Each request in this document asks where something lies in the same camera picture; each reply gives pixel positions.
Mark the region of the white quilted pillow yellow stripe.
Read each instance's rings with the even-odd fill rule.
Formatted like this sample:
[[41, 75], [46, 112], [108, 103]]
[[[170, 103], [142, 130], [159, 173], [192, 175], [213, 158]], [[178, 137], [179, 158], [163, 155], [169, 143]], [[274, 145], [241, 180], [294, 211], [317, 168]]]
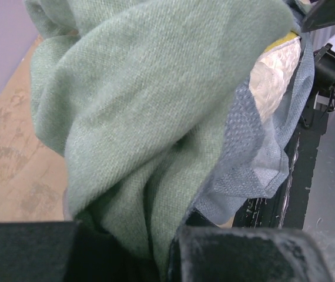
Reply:
[[249, 89], [264, 123], [276, 111], [298, 66], [300, 37], [289, 32], [269, 45], [258, 57], [249, 80]]

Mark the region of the patchwork green beige pillowcase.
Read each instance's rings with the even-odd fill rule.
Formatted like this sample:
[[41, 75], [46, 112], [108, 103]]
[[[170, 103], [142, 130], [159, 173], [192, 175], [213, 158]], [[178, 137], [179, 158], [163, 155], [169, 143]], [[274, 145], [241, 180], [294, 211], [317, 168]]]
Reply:
[[[69, 216], [168, 277], [193, 210], [218, 227], [273, 197], [310, 93], [309, 1], [25, 1], [37, 138], [63, 156]], [[264, 123], [249, 89], [264, 50], [300, 37], [298, 66]]]

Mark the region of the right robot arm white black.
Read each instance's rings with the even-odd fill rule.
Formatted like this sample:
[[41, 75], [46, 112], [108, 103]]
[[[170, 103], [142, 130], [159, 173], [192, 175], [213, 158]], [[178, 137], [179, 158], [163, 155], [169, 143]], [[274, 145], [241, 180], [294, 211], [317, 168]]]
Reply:
[[[303, 32], [335, 26], [335, 1], [317, 1], [303, 19]], [[335, 34], [314, 56], [314, 87], [320, 90], [335, 88]]]

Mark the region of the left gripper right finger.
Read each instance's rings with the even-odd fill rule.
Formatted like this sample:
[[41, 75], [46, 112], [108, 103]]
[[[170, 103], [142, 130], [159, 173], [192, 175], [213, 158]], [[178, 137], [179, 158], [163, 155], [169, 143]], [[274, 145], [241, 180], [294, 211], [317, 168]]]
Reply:
[[193, 210], [172, 241], [168, 281], [328, 281], [314, 241], [301, 230], [222, 229]]

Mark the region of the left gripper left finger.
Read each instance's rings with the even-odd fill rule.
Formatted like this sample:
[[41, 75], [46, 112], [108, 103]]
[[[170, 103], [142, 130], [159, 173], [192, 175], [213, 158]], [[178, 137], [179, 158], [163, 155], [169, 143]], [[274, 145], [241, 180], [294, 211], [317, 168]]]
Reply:
[[79, 221], [0, 223], [0, 281], [155, 281], [107, 231]]

